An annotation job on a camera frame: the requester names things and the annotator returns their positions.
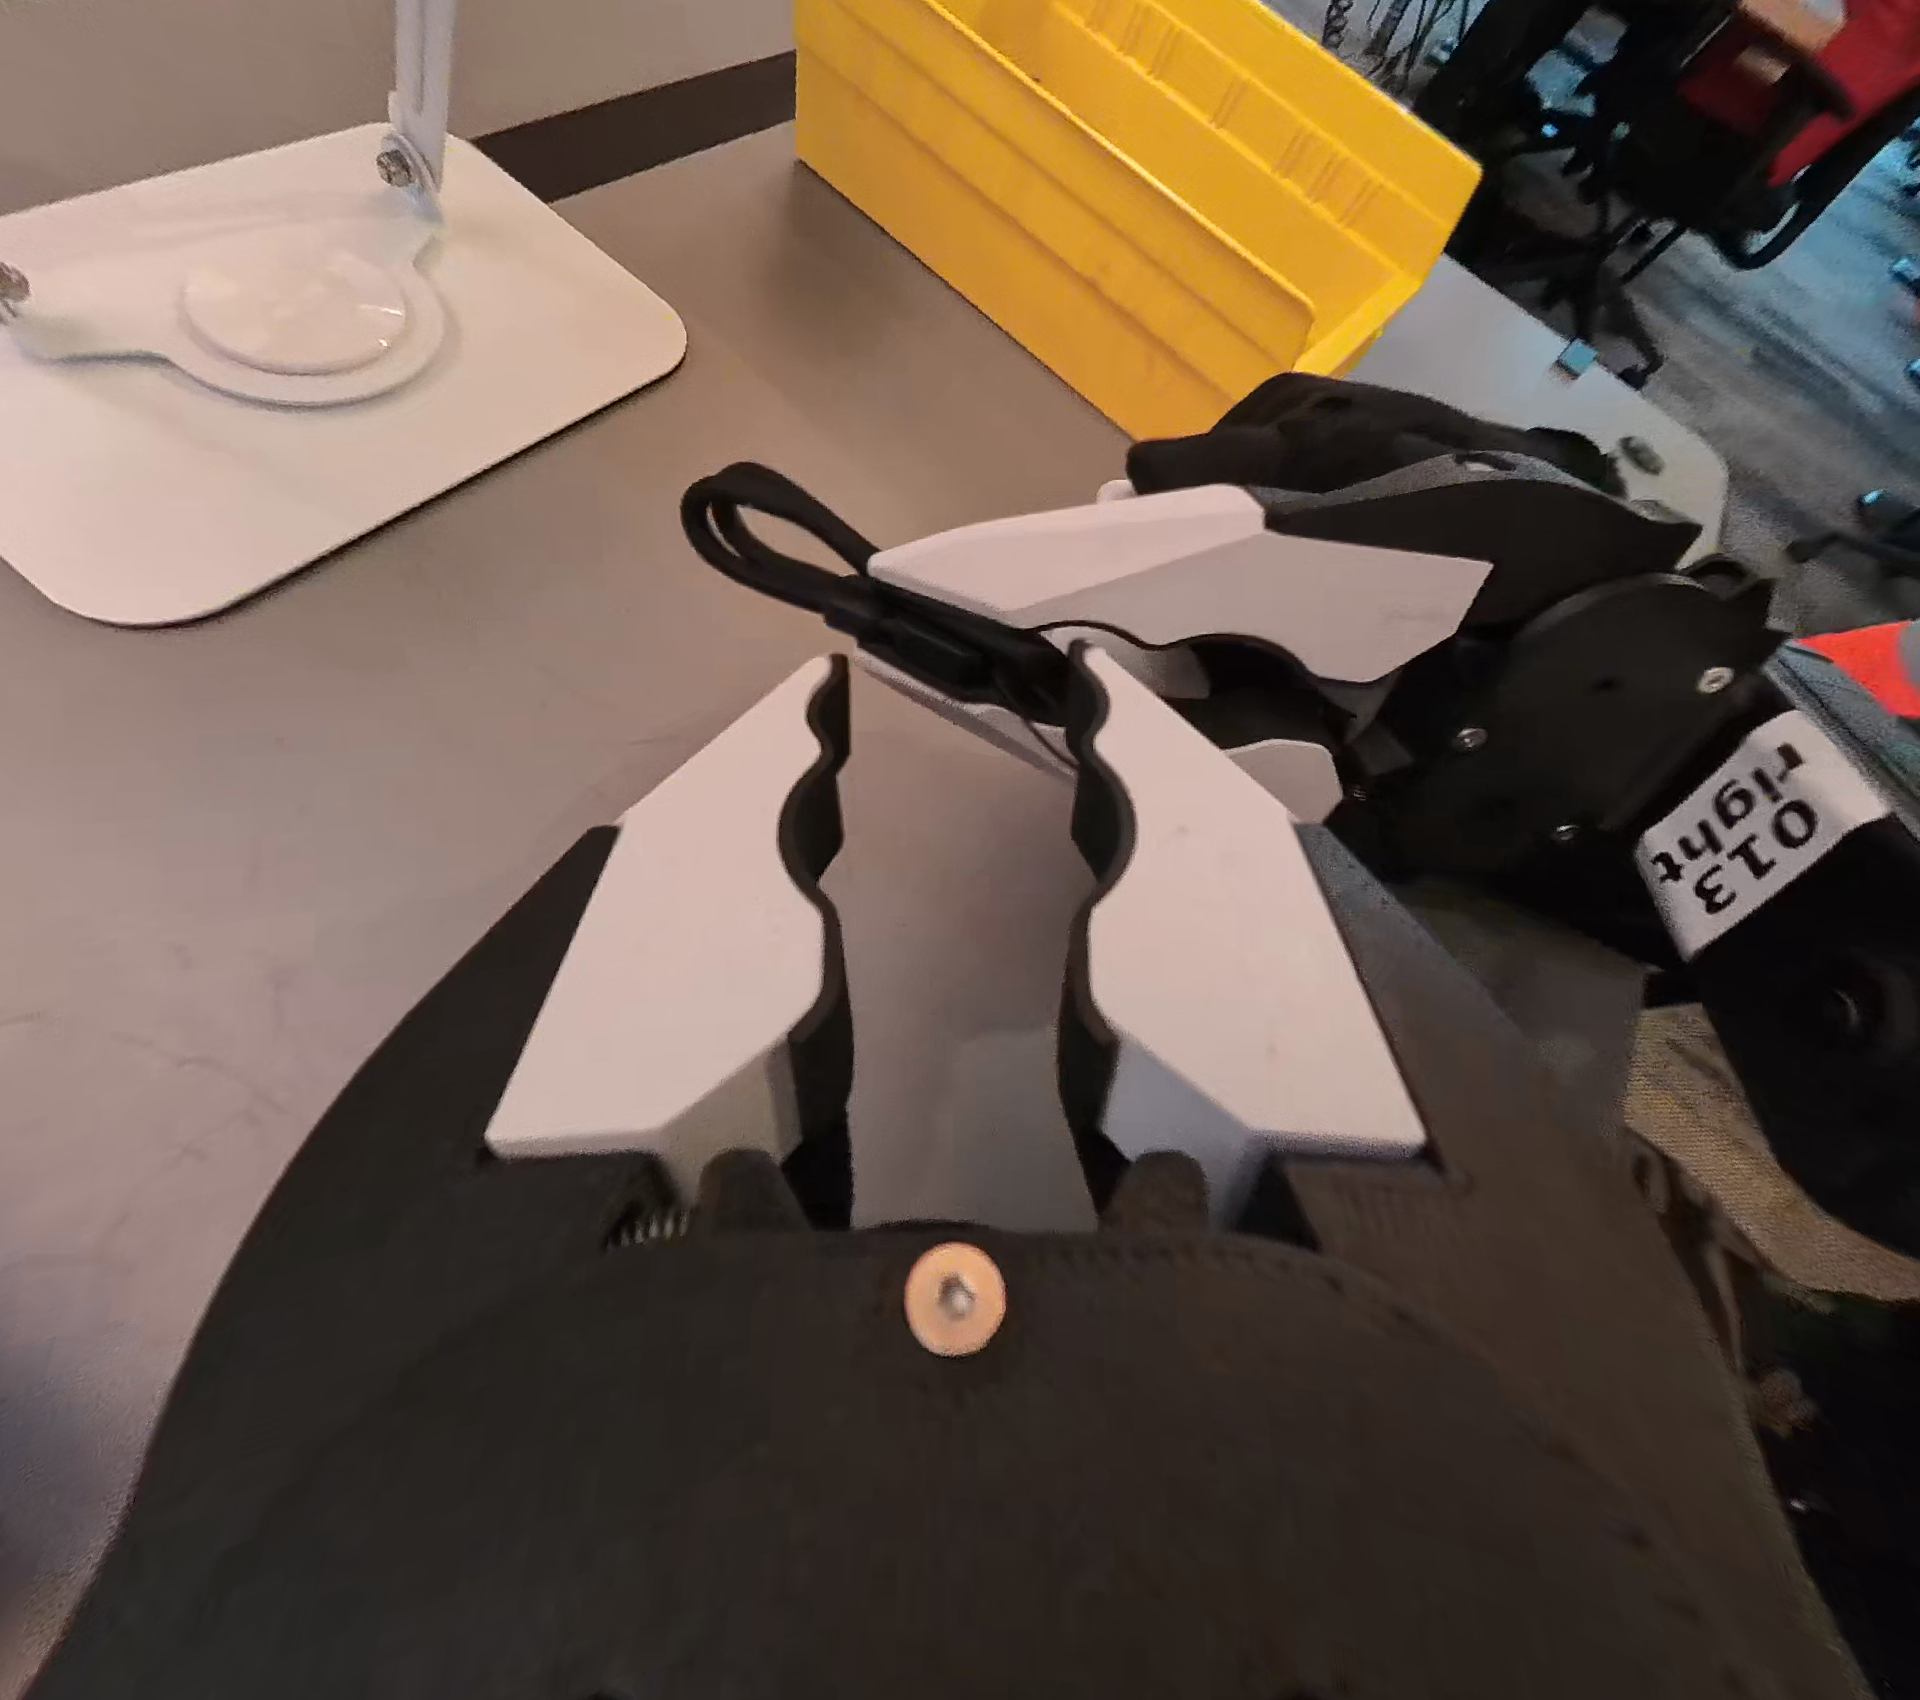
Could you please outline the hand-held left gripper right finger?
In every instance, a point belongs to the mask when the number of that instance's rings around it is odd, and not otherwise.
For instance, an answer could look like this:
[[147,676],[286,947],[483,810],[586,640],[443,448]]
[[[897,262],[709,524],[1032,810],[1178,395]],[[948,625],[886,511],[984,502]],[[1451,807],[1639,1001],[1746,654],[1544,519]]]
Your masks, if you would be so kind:
[[1147,1157],[1201,1216],[1284,1205],[1285,1160],[1410,1163],[1427,1126],[1289,807],[1092,645],[1067,649],[1058,1098],[1097,1213]]

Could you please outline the orange traffic cone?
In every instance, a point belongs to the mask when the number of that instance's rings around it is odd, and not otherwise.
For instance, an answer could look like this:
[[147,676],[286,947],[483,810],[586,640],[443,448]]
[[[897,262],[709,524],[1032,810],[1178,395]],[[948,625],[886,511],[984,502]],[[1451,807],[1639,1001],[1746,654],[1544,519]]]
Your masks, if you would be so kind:
[[1918,617],[1808,633],[1795,648],[1838,668],[1890,715],[1918,723]]

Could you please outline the white stand base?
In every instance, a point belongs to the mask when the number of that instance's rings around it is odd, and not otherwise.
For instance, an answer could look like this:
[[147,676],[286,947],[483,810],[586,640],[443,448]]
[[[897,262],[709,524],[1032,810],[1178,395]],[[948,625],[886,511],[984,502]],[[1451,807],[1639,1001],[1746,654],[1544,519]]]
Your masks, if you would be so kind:
[[450,134],[458,0],[386,120],[3,216],[3,565],[212,617],[673,373],[683,319]]

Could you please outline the red chair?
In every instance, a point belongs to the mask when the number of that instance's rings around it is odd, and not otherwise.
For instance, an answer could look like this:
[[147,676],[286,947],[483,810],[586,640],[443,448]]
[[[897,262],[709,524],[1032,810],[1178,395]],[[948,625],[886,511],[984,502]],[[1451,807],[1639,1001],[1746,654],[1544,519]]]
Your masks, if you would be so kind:
[[1728,26],[1678,87],[1705,193],[1691,227],[1731,267],[1783,255],[1918,112],[1918,0],[1839,0],[1814,58]]

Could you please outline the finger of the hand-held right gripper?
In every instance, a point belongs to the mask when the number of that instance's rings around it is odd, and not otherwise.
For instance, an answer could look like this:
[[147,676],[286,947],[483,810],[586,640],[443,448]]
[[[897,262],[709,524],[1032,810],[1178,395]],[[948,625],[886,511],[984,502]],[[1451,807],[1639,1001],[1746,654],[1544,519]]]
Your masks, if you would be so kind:
[[[880,658],[860,658],[857,665],[868,677],[936,713],[949,726],[972,731],[1010,757],[1063,779],[1077,774],[1063,740],[1063,726],[1058,721],[1043,719],[1039,726],[1032,726],[1001,704],[958,699]],[[1255,779],[1266,793],[1280,800],[1288,814],[1302,823],[1326,823],[1346,795],[1334,755],[1320,741],[1263,736],[1239,743],[1214,740],[1212,745]]]
[[1003,629],[1203,638],[1369,686],[1449,640],[1490,560],[1280,531],[1242,487],[1201,485],[984,519],[877,551],[868,579]]

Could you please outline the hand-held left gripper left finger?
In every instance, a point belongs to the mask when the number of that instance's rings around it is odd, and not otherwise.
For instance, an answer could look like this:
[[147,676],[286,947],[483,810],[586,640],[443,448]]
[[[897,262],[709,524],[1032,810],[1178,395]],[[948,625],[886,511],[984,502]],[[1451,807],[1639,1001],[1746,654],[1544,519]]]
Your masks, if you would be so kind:
[[732,1151],[851,1225],[851,1000],[824,873],[851,671],[813,655],[627,805],[486,1128],[497,1160],[647,1156],[676,1207]]

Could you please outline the yellow plastic bin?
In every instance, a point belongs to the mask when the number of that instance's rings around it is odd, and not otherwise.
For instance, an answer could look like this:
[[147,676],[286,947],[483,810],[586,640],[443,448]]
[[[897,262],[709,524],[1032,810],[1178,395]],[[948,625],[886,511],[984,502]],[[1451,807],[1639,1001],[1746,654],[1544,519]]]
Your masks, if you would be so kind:
[[1260,0],[792,0],[796,153],[1132,440],[1346,375],[1479,165]]

